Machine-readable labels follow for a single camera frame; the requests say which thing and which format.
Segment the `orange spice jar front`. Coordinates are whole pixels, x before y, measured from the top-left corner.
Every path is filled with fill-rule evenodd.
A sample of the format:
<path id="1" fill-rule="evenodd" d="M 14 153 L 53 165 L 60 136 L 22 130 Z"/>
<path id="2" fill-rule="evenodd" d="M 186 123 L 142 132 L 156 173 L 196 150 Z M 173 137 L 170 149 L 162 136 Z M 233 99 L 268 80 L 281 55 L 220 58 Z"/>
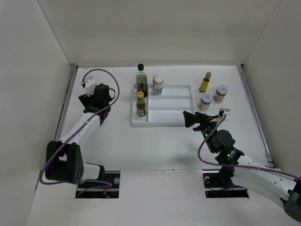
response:
<path id="1" fill-rule="evenodd" d="M 209 108 L 212 100 L 213 100 L 213 97 L 210 93 L 204 93 L 201 96 L 201 99 L 198 104 L 199 109 L 202 111 L 206 111 Z"/>

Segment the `orange spice jar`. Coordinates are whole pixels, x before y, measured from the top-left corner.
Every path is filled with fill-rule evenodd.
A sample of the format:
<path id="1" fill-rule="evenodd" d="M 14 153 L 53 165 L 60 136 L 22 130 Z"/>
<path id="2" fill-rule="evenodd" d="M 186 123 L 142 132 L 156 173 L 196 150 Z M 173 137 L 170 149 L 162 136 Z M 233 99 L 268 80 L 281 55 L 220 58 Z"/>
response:
<path id="1" fill-rule="evenodd" d="M 201 96 L 201 99 L 198 104 L 199 109 L 202 111 L 206 111 L 209 108 L 212 100 L 213 100 L 213 97 L 210 93 L 204 93 Z"/>
<path id="2" fill-rule="evenodd" d="M 229 89 L 226 85 L 219 85 L 215 91 L 213 100 L 217 103 L 222 102 L 225 96 L 227 95 L 228 91 Z"/>

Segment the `dark soy sauce bottle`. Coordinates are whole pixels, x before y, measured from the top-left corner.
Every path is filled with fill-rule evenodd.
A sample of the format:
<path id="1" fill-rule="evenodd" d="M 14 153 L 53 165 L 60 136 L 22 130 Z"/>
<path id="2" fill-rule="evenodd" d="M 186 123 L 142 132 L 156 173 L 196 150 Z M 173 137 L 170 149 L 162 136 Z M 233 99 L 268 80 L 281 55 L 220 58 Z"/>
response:
<path id="1" fill-rule="evenodd" d="M 138 64 L 138 73 L 136 74 L 136 87 L 137 91 L 141 91 L 144 94 L 144 97 L 148 96 L 148 79 L 147 74 L 144 72 L 144 65 Z"/>

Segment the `white granule jar blue label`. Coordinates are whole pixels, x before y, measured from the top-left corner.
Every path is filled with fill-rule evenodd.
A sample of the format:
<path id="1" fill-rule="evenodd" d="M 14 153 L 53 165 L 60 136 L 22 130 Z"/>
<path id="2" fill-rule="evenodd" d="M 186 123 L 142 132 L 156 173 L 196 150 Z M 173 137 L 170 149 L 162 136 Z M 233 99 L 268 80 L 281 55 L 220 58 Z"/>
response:
<path id="1" fill-rule="evenodd" d="M 156 74 L 153 76 L 153 94 L 161 95 L 163 91 L 164 78 L 162 75 Z"/>

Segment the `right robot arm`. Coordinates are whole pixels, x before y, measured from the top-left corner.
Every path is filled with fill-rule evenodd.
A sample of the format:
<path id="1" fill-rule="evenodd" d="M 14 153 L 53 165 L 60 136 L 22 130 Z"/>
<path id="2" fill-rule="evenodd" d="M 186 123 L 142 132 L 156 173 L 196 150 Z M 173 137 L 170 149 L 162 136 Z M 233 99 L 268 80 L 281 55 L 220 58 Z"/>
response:
<path id="1" fill-rule="evenodd" d="M 270 169 L 254 161 L 237 149 L 235 140 L 229 131 L 219 126 L 229 118 L 227 109 L 220 110 L 218 115 L 183 112 L 185 127 L 194 127 L 201 132 L 209 152 L 216 154 L 213 166 L 219 167 L 213 178 L 204 177 L 208 188 L 219 186 L 220 192 L 235 186 L 250 189 L 280 206 L 292 219 L 301 220 L 301 179 L 295 175 Z"/>

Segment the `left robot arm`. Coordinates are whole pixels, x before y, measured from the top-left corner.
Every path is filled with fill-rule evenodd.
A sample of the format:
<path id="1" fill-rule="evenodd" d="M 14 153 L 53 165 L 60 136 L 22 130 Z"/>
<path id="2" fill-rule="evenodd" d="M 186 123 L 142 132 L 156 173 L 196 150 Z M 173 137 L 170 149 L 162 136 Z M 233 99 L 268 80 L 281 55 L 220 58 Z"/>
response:
<path id="1" fill-rule="evenodd" d="M 92 95 L 84 94 L 79 100 L 84 105 L 84 113 L 72 130 L 58 141 L 50 141 L 47 145 L 45 177 L 54 183 L 78 184 L 89 180 L 94 187 L 105 184 L 104 167 L 97 164 L 84 163 L 81 147 L 92 133 L 99 128 L 108 117 L 113 98 L 108 85 L 95 86 Z"/>

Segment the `white divided organizer tray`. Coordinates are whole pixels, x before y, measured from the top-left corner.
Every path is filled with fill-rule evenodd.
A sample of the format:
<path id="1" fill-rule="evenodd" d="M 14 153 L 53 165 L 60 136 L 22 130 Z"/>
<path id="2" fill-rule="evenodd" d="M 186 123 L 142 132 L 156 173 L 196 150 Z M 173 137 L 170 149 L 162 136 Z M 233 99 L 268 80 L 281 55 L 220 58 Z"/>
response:
<path id="1" fill-rule="evenodd" d="M 145 116 L 137 114 L 136 101 L 137 87 L 134 85 L 131 123 L 135 127 L 183 127 L 183 112 L 195 112 L 190 85 L 164 85 L 162 94 L 158 96 L 152 93 L 152 85 L 149 85 Z"/>

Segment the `small yellow oil bottle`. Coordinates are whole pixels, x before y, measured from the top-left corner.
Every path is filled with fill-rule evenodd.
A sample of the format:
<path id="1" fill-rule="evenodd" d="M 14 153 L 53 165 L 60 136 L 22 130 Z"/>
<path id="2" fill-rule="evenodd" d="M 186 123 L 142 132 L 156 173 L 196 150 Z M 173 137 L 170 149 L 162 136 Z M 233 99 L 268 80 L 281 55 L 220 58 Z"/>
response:
<path id="1" fill-rule="evenodd" d="M 199 87 L 200 92 L 206 92 L 208 84 L 210 82 L 210 78 L 211 78 L 211 73 L 207 72 L 201 82 L 200 87 Z"/>

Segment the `orange spice jar back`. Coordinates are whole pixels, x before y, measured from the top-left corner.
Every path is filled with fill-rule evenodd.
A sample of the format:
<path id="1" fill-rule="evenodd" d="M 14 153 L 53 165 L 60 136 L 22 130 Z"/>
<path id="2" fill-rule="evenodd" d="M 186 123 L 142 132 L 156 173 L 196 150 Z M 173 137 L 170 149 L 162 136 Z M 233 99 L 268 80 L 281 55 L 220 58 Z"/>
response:
<path id="1" fill-rule="evenodd" d="M 225 96 L 227 95 L 228 91 L 229 89 L 226 85 L 219 85 L 215 91 L 213 100 L 217 103 L 222 102 Z"/>

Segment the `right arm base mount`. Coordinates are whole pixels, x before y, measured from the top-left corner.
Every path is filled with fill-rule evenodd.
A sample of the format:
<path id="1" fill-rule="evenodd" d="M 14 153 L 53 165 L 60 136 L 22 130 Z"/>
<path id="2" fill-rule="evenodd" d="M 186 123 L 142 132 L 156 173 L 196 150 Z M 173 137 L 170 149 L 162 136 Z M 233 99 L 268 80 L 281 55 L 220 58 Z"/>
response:
<path id="1" fill-rule="evenodd" d="M 249 198 L 246 188 L 233 184 L 234 167 L 202 171 L 206 198 Z"/>

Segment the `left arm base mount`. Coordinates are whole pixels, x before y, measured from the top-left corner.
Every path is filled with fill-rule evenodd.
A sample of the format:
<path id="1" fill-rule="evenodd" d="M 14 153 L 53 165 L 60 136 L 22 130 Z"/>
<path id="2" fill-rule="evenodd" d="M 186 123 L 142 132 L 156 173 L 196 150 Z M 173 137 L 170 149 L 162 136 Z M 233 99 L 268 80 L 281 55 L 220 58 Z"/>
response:
<path id="1" fill-rule="evenodd" d="M 106 171 L 100 180 L 88 180 L 77 186 L 77 199 L 119 198 L 120 171 Z"/>

